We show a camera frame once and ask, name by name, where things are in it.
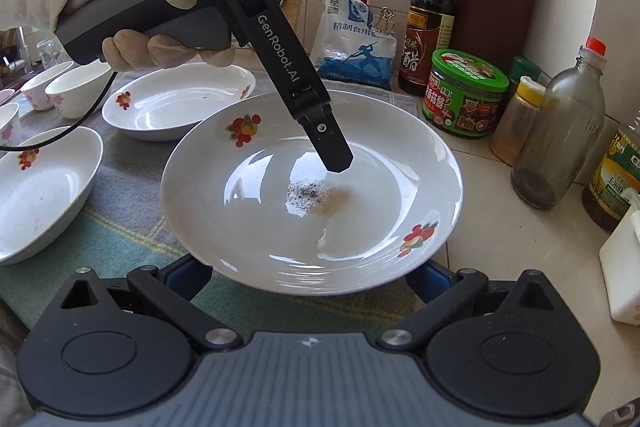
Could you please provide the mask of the white floral bowl front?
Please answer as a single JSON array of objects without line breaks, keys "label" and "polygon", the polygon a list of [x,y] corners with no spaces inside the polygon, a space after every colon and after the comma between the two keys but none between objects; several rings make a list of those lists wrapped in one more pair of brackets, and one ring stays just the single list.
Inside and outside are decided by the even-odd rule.
[{"label": "white floral bowl front", "polygon": [[0,107],[0,145],[14,146],[20,144],[20,106],[10,102]]}]

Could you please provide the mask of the white plate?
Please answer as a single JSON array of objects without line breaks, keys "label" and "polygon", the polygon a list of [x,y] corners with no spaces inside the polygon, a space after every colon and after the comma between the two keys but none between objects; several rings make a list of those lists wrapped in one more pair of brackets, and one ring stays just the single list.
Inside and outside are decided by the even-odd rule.
[{"label": "white plate", "polygon": [[193,127],[251,95],[252,72],[190,63],[150,72],[118,88],[102,107],[111,127],[145,142],[181,140]]},{"label": "white plate", "polygon": [[55,241],[84,207],[103,158],[96,130],[78,127],[45,147],[62,127],[23,144],[27,152],[1,158],[1,263],[16,265]]}]

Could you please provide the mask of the green lid sauce jar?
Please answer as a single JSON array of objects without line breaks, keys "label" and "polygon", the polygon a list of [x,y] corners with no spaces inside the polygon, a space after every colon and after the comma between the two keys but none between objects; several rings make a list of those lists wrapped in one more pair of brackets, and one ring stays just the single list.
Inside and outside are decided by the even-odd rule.
[{"label": "green lid sauce jar", "polygon": [[508,87],[508,77],[496,66],[466,52],[437,49],[422,113],[439,129],[482,139],[494,125]]}]

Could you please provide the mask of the white jacket torso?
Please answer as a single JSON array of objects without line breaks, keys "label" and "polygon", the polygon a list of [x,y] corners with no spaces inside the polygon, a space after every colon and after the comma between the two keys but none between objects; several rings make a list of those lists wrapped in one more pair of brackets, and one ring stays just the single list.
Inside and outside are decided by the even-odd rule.
[{"label": "white jacket torso", "polygon": [[0,424],[18,426],[32,413],[24,389],[17,376],[17,355],[29,329],[1,301],[0,305]]}]

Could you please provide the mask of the white floral bowl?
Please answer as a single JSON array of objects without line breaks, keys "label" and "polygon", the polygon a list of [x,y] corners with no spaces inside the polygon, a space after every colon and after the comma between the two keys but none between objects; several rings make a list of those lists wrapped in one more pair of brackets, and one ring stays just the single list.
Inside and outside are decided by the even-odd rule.
[{"label": "white floral bowl", "polygon": [[14,146],[20,144],[20,106],[10,102],[0,107],[0,145]]},{"label": "white floral bowl", "polygon": [[28,80],[24,86],[21,87],[21,94],[24,95],[29,105],[32,106],[32,109],[36,112],[45,112],[51,109],[53,103],[46,93],[46,88],[56,78],[69,72],[75,66],[75,62],[67,61],[40,72],[40,74],[35,75],[34,78]]},{"label": "white floral bowl", "polygon": [[100,61],[78,66],[52,81],[46,95],[63,118],[77,120],[99,98],[112,72],[110,65]]}]

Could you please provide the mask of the dark vinegar bottle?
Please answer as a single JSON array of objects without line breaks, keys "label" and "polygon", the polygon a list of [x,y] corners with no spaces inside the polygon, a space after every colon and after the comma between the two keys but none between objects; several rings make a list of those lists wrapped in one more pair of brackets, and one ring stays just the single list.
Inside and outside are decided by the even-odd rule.
[{"label": "dark vinegar bottle", "polygon": [[448,48],[452,26],[454,0],[410,0],[398,72],[402,91],[424,95],[432,55],[437,49]]}]

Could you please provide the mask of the white blue salt bag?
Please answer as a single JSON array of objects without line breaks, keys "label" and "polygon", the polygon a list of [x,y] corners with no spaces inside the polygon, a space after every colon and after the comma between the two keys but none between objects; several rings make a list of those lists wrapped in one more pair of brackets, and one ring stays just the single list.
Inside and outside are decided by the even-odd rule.
[{"label": "white blue salt bag", "polygon": [[324,0],[310,52],[318,75],[390,91],[397,39],[376,28],[376,17],[362,0]]}]

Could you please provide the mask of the yellow lid spice jar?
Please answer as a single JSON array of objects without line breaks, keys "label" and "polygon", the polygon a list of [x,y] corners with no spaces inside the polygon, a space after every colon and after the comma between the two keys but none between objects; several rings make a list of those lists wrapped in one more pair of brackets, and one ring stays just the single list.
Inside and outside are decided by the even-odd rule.
[{"label": "yellow lid spice jar", "polygon": [[489,147],[494,155],[512,167],[532,130],[546,88],[528,76],[522,76],[518,89],[506,106]]}]

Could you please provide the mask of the white plate back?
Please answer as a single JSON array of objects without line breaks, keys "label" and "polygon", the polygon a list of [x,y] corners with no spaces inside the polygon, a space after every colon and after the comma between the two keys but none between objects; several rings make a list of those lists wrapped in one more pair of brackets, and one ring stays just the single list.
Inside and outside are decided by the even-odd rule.
[{"label": "white plate back", "polygon": [[111,127],[145,142],[181,140],[193,127],[251,95],[252,72],[190,63],[150,72],[118,88],[102,107]]}]

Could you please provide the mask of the clear glass bottle red cap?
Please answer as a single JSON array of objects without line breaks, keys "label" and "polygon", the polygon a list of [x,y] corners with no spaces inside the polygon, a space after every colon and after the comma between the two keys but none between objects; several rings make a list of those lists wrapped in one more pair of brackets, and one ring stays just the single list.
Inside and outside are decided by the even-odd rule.
[{"label": "clear glass bottle red cap", "polygon": [[543,210],[558,205],[602,132],[605,53],[602,41],[588,38],[575,65],[549,83],[511,171],[513,190],[528,205]]}]

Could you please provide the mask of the grey teal table towel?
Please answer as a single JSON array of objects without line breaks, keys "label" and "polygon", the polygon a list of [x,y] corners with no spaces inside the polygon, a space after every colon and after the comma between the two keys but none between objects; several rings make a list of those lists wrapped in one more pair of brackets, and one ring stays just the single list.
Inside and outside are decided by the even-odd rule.
[{"label": "grey teal table towel", "polygon": [[[160,209],[160,177],[174,148],[142,142],[89,121],[104,144],[93,189],[79,215],[42,253],[1,270],[1,303],[27,326],[38,321],[67,277],[89,267],[119,279],[141,265],[163,268],[183,255]],[[343,297],[287,296],[213,275],[194,305],[242,335],[254,331],[376,336],[420,306],[405,280]]]}]

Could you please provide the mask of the green cap small jar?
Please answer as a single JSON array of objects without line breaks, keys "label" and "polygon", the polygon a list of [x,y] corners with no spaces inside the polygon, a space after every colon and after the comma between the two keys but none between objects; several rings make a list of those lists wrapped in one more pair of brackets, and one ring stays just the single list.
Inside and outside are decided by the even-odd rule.
[{"label": "green cap small jar", "polygon": [[527,60],[522,56],[514,57],[511,65],[511,69],[508,75],[510,80],[510,87],[516,89],[520,84],[523,76],[529,77],[531,80],[537,82],[541,74],[541,69],[535,63]]}]

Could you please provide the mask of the cooking oil bottle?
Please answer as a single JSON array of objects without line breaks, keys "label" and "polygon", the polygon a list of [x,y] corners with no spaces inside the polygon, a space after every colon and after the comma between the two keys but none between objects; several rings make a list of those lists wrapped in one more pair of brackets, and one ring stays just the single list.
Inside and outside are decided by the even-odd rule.
[{"label": "cooking oil bottle", "polygon": [[630,207],[627,188],[639,192],[639,115],[620,126],[582,191],[582,205],[593,222],[613,232]]}]

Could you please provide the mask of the white plastic container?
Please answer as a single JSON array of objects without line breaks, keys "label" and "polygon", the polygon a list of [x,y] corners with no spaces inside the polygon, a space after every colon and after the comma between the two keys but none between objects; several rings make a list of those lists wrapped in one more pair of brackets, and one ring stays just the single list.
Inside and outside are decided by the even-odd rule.
[{"label": "white plastic container", "polygon": [[623,195],[629,200],[629,208],[601,247],[599,258],[612,319],[638,326],[640,314],[639,193],[633,188],[626,188]]}]

